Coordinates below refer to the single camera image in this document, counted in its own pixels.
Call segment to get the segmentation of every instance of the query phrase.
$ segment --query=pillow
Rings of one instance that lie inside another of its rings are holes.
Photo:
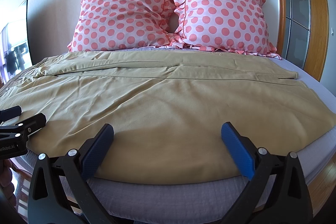
[[[174,0],[179,16],[171,45],[214,51],[276,56],[268,40],[262,5],[265,0]]]
[[[81,0],[70,51],[111,51],[164,46],[173,0]]]

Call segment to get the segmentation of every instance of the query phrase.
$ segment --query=finger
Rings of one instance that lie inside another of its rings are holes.
[[[0,184],[2,187],[6,187],[12,181],[12,171],[9,167],[4,167],[3,173],[0,174]]]
[[[10,159],[6,159],[3,161],[3,166],[7,166],[9,168],[12,167],[12,161]]]
[[[8,199],[8,201],[13,205],[14,207],[16,206],[16,197],[14,194]]]
[[[8,186],[4,187],[2,189],[2,191],[3,191],[4,195],[5,195],[5,197],[7,199],[9,199],[12,196],[12,194],[14,193],[14,184],[13,183],[8,184]]]

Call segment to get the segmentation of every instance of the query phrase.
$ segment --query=bed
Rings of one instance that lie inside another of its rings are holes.
[[[151,51],[145,47],[138,51]],[[291,71],[299,72],[298,80],[313,89],[326,106],[336,112],[336,98],[319,82],[286,60],[271,59]],[[336,127],[298,152],[307,184],[310,184],[336,151]],[[29,152],[18,162],[34,166],[37,155]],[[141,185],[99,178],[88,184],[107,211],[115,216],[147,223],[207,223],[220,219],[231,207],[247,183],[242,176],[205,183],[184,185]],[[272,187],[273,178],[258,205],[263,205]],[[67,194],[71,195],[66,182]]]

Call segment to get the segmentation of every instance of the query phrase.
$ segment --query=mattress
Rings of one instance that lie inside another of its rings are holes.
[[[154,48],[137,50],[147,51]],[[284,69],[297,71],[298,80],[305,82],[326,106],[336,113],[336,97],[318,81],[287,60],[272,59],[272,61]],[[298,152],[307,184],[324,168],[335,151],[336,127]],[[20,163],[24,160],[29,166],[34,166],[36,159],[37,155],[29,151],[18,161]],[[88,180],[94,194],[110,214],[158,224],[198,224],[218,220],[232,206],[247,182],[247,178],[242,176],[184,185],[141,185],[99,178]],[[258,206],[266,202],[273,182],[274,176],[269,178]],[[63,179],[63,185],[66,193],[72,195],[65,179]]]

